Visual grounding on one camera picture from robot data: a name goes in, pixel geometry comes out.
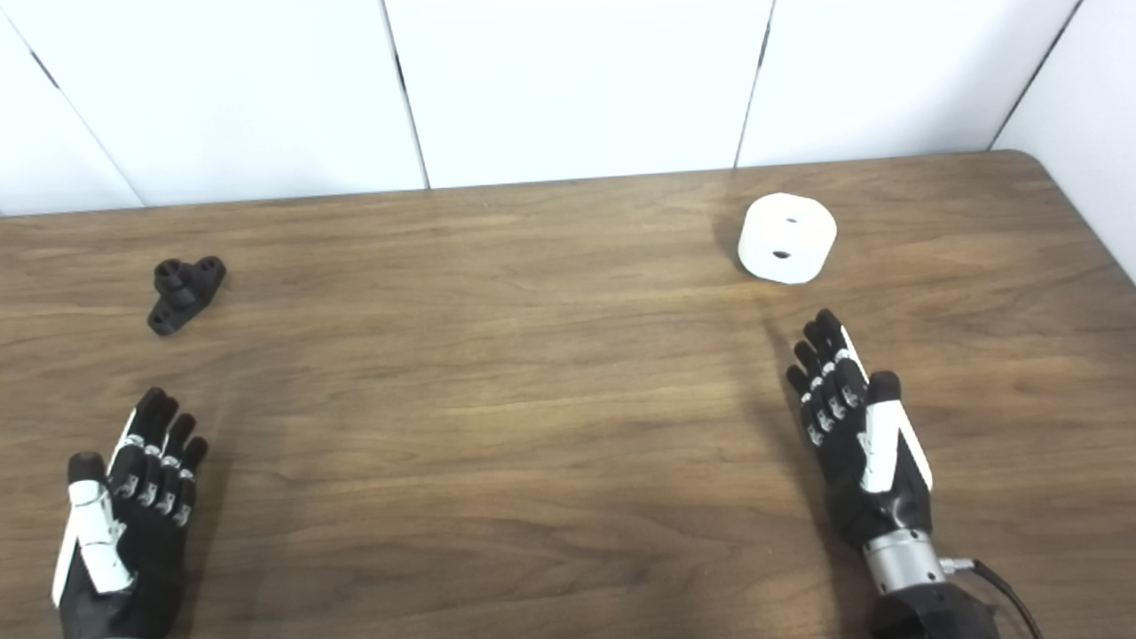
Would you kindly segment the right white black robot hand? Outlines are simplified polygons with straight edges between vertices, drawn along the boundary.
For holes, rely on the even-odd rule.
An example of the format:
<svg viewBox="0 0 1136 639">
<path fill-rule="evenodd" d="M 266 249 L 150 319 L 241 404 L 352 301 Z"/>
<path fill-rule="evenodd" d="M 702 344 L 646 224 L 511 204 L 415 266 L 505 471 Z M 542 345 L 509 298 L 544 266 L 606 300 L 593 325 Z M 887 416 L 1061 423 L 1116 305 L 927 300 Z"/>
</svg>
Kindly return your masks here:
<svg viewBox="0 0 1136 639">
<path fill-rule="evenodd" d="M 869 372 L 847 327 L 820 309 L 785 372 L 824 481 L 832 525 L 852 547 L 900 530 L 932 533 L 934 478 L 896 372 Z"/>
</svg>

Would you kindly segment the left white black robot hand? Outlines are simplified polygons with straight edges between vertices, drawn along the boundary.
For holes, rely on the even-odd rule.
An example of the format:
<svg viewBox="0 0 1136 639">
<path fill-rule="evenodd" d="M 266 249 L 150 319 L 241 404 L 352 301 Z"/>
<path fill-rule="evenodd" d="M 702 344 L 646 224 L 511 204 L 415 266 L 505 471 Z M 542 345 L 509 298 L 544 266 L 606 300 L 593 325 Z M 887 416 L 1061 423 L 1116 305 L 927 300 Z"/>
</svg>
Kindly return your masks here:
<svg viewBox="0 0 1136 639">
<path fill-rule="evenodd" d="M 187 526 L 209 446 L 159 387 L 130 410 L 109 457 L 74 453 L 51 601 L 65 638 L 166 638 L 187 591 Z"/>
</svg>

